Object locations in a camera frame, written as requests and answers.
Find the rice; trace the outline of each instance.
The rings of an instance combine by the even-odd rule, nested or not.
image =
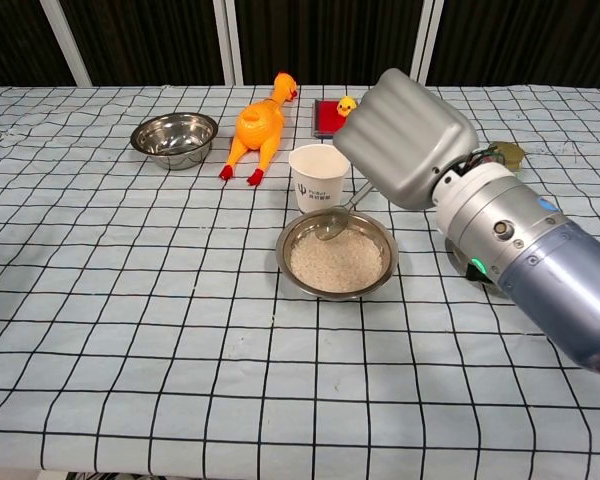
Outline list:
[[[327,241],[311,232],[291,251],[290,268],[310,287],[346,293],[373,284],[382,273],[382,257],[373,240],[356,230]]]

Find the green indicator light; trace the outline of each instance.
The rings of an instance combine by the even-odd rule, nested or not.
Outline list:
[[[487,267],[484,266],[482,260],[480,260],[479,258],[472,258],[471,263],[473,263],[476,266],[476,268],[480,270],[480,273],[482,273],[483,275],[487,274]]]

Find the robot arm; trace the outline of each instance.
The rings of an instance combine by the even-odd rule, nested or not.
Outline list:
[[[600,372],[600,242],[497,163],[460,175],[469,121],[399,70],[334,145],[390,201],[437,207],[439,230],[574,362]]]

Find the white paper cup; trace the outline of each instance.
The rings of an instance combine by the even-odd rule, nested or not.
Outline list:
[[[349,160],[333,145],[306,145],[289,154],[298,208],[303,213],[340,204]]]

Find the bowl rim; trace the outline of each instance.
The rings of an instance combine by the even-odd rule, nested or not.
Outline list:
[[[190,115],[192,117],[202,118],[203,120],[207,121],[209,123],[209,125],[211,125],[211,135],[203,144],[196,145],[194,148],[191,148],[190,150],[187,150],[184,152],[179,152],[179,153],[151,153],[151,152],[147,152],[146,150],[144,150],[143,148],[140,147],[140,145],[138,144],[138,141],[137,141],[138,133],[140,132],[140,130],[142,130],[144,127],[146,127],[150,123],[156,122],[158,120],[164,120],[169,117],[173,117],[174,115]],[[216,122],[210,116],[205,115],[204,113],[172,112],[172,113],[166,113],[164,115],[158,115],[157,117],[153,117],[153,118],[150,118],[150,119],[142,122],[140,125],[138,125],[136,128],[133,129],[133,132],[131,132],[130,143],[134,149],[136,149],[138,152],[140,152],[144,155],[149,155],[151,157],[157,157],[157,158],[169,158],[169,157],[176,157],[178,155],[186,155],[191,152],[195,152],[196,150],[198,150],[200,148],[204,148],[209,143],[211,143],[211,141],[216,137],[216,135],[218,135],[218,122]]]
[[[291,268],[287,265],[287,262],[285,262],[284,245],[285,245],[285,242],[287,241],[287,239],[289,238],[289,234],[291,233],[291,231],[294,228],[296,228],[300,223],[307,220],[308,218],[311,218],[314,216],[319,216],[323,213],[328,212],[329,210],[330,210],[329,208],[324,208],[321,210],[314,210],[313,212],[308,212],[308,213],[302,214],[298,218],[293,220],[291,223],[289,223],[282,230],[282,232],[278,236],[278,240],[276,242],[276,261],[278,263],[278,268],[280,269],[280,271],[283,274],[285,274],[287,277],[289,277],[289,279],[294,284],[296,284],[302,291],[304,291],[310,295],[313,295],[315,297],[323,298],[326,300],[353,300],[356,298],[360,298],[364,295],[367,295],[367,294],[377,290],[382,285],[387,283],[387,281],[393,276],[393,273],[398,266],[398,260],[399,260],[399,258],[398,258],[399,250],[398,250],[398,243],[396,242],[396,239],[393,237],[393,235],[391,235],[389,230],[384,225],[382,225],[378,220],[376,220],[375,218],[373,218],[369,215],[366,215],[364,213],[357,212],[357,211],[350,212],[351,216],[358,217],[362,220],[369,222],[371,225],[373,225],[375,228],[377,228],[382,233],[383,237],[387,240],[387,243],[389,245],[389,251],[390,251],[391,258],[389,261],[389,265],[387,266],[387,269],[382,273],[382,275],[380,275],[380,277],[378,277],[378,279],[375,282],[373,282],[368,287],[363,288],[361,290],[355,290],[352,292],[325,292],[323,290],[319,290],[317,288],[314,288],[314,287],[304,283],[291,271]]]

